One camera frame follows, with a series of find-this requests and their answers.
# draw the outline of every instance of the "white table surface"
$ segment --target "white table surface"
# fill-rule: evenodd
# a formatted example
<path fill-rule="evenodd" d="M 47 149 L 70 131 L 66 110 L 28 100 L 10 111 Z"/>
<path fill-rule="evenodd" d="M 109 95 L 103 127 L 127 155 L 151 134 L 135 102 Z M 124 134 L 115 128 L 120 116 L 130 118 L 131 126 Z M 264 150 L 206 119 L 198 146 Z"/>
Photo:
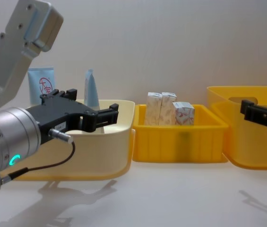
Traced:
<path fill-rule="evenodd" d="M 132 163 L 113 181 L 10 182 L 0 227 L 267 227 L 267 171 Z"/>

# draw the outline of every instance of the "small white box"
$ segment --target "small white box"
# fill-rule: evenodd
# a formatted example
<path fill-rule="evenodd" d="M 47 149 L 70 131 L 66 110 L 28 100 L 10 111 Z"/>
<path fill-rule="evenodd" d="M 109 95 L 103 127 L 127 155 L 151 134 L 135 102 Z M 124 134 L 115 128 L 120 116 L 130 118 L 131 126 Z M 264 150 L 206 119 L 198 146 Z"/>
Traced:
<path fill-rule="evenodd" d="M 159 125 L 172 125 L 173 103 L 176 102 L 176 94 L 162 92 L 162 106 L 159 118 Z"/>
<path fill-rule="evenodd" d="M 194 125 L 194 107 L 190 103 L 173 103 L 173 123 L 176 125 Z"/>
<path fill-rule="evenodd" d="M 162 105 L 162 94 L 148 92 L 144 125 L 158 125 Z"/>

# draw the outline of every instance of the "white wall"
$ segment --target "white wall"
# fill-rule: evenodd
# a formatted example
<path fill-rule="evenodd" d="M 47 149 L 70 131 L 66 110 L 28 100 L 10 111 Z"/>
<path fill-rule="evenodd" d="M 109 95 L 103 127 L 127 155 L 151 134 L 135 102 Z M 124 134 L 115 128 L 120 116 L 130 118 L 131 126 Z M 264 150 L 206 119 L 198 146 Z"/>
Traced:
<path fill-rule="evenodd" d="M 0 32 L 17 0 L 0 0 Z M 32 67 L 54 66 L 60 89 L 144 103 L 148 91 L 206 101 L 211 85 L 267 85 L 267 0 L 51 0 L 64 16 L 53 49 Z M 9 104 L 29 105 L 27 78 Z"/>

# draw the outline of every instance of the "yellow storage bin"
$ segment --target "yellow storage bin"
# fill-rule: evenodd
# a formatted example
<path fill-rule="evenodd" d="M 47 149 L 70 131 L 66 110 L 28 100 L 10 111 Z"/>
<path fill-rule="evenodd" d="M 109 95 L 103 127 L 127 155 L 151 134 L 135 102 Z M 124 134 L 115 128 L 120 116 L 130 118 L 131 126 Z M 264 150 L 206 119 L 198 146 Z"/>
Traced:
<path fill-rule="evenodd" d="M 267 127 L 244 120 L 241 100 L 267 107 L 267 87 L 208 87 L 208 105 L 230 127 L 224 154 L 237 166 L 267 169 Z"/>
<path fill-rule="evenodd" d="M 203 105 L 195 108 L 194 126 L 144 125 L 146 105 L 137 105 L 133 128 L 136 139 L 133 160 L 138 162 L 224 162 L 227 125 Z"/>
<path fill-rule="evenodd" d="M 20 181 L 83 181 L 106 180 L 125 174 L 131 164 L 135 132 L 132 129 L 135 103 L 126 100 L 100 100 L 100 108 L 119 104 L 118 122 L 100 132 L 69 131 L 76 144 L 74 156 L 65 164 L 28 172 Z M 36 154 L 4 170 L 1 174 L 21 169 L 53 164 L 64 160 L 71 146 L 59 140 L 43 144 Z"/>

